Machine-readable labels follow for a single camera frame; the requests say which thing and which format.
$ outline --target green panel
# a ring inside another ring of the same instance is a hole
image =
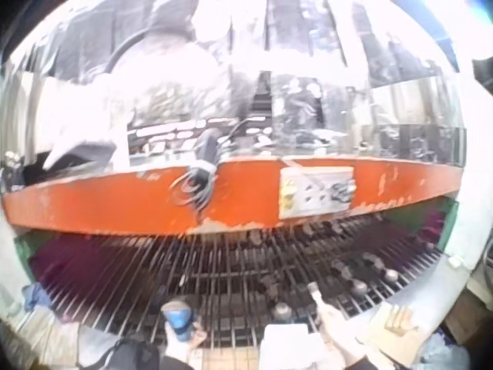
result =
[[[452,234],[452,229],[455,225],[455,219],[457,218],[457,211],[459,209],[459,203],[453,200],[453,204],[451,209],[448,211],[447,216],[445,218],[444,229],[441,232],[440,240],[438,241],[438,249],[443,251],[447,246],[448,239]]]
[[[31,230],[14,239],[15,251],[25,273],[28,275],[29,280],[34,282],[34,276],[32,276],[31,268],[29,267],[28,260],[32,257],[36,251],[45,245],[55,236],[54,231],[47,230]]]
[[[411,233],[417,233],[426,222],[431,210],[439,210],[446,214],[452,208],[454,200],[449,197],[436,197],[424,200],[408,206],[393,208],[385,212],[385,217],[408,229]]]

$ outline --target metal grate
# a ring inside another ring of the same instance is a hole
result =
[[[62,235],[55,278],[45,278],[53,308],[63,319],[125,335],[165,341],[160,305],[178,294],[194,299],[210,335],[206,346],[257,346],[273,320],[270,289],[293,309],[293,319],[315,329],[315,306],[306,286],[317,281],[324,299],[347,317],[372,308],[438,261],[439,251],[372,215],[237,234],[187,237]],[[391,284],[365,264],[377,255],[399,272]],[[338,259],[366,294],[332,266]]]

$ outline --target orange metal beam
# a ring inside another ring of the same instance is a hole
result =
[[[457,167],[392,160],[297,162],[306,167],[354,167],[357,190],[346,213],[351,215],[454,192],[462,175]],[[69,232],[182,234],[277,227],[306,220],[278,217],[280,169],[285,166],[279,160],[223,163],[201,224],[189,207],[176,206],[169,195],[169,185],[184,167],[54,180],[6,194],[3,201],[11,224]]]

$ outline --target hand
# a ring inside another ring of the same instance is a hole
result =
[[[325,334],[340,351],[346,362],[351,366],[365,356],[364,346],[357,342],[351,333],[350,325],[342,312],[329,304],[319,304],[317,320],[321,322],[320,331]]]
[[[167,321],[164,324],[168,346],[166,347],[166,356],[174,357],[186,364],[190,360],[193,350],[199,347],[207,338],[207,333],[203,330],[202,325],[198,322],[193,323],[192,338],[189,341],[179,341],[175,331]]]

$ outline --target electrical outlet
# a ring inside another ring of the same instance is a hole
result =
[[[283,168],[279,217],[316,216],[349,209],[356,189],[353,172],[353,167]]]

